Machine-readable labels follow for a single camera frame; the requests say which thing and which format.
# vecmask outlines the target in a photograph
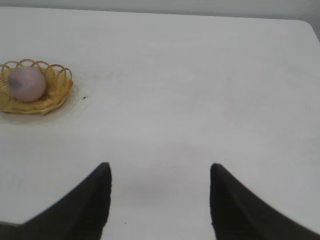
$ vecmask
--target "wicker basket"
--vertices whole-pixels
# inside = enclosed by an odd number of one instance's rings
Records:
[[[46,91],[37,101],[18,101],[12,98],[9,92],[9,74],[15,69],[25,66],[39,68],[46,79]],[[5,64],[0,65],[0,68],[0,111],[8,114],[47,114],[50,111],[59,108],[65,102],[73,86],[71,71],[58,64],[50,65],[44,61],[24,59],[19,62],[8,61]]]

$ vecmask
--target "white surface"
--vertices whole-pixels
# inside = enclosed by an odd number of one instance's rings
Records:
[[[0,0],[0,6],[296,19],[320,38],[319,0]]]
[[[32,8],[0,8],[0,21],[1,62],[59,63],[76,86],[47,116],[0,114],[1,221],[32,218],[110,162],[104,240],[212,240],[219,162],[320,233],[320,44],[308,24]]]

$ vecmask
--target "wall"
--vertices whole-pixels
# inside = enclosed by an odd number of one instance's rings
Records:
[[[295,19],[320,37],[320,0],[0,0],[1,6]]]

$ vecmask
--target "white table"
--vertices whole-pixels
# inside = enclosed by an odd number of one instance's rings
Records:
[[[110,162],[103,240],[212,240],[219,162],[320,233],[320,44],[307,23],[7,7],[0,21],[1,63],[62,64],[75,83],[47,116],[0,114],[0,221],[23,223]]]

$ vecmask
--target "yellow basket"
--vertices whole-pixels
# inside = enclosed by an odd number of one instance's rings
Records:
[[[11,97],[8,76],[20,67],[39,68],[44,75],[47,85],[44,95],[37,101],[22,102]],[[59,64],[50,65],[44,61],[23,59],[19,62],[8,61],[0,64],[0,111],[7,114],[44,115],[59,108],[71,92],[72,73],[68,68]]]

